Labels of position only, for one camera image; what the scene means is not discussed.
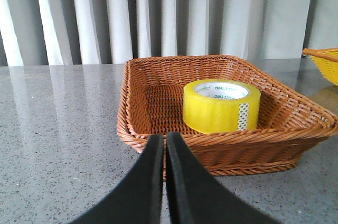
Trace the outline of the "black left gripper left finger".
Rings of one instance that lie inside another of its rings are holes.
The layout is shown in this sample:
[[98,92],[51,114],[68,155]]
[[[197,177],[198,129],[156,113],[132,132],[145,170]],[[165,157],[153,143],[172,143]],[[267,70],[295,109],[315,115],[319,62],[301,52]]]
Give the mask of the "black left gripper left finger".
[[150,136],[139,159],[120,183],[72,223],[160,223],[163,155],[163,136]]

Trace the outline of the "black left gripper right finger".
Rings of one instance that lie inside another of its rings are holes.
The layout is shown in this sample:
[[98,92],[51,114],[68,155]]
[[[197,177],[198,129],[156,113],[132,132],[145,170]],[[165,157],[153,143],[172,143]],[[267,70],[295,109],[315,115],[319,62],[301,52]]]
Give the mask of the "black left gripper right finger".
[[166,189],[171,223],[278,223],[223,187],[178,132],[167,135]]

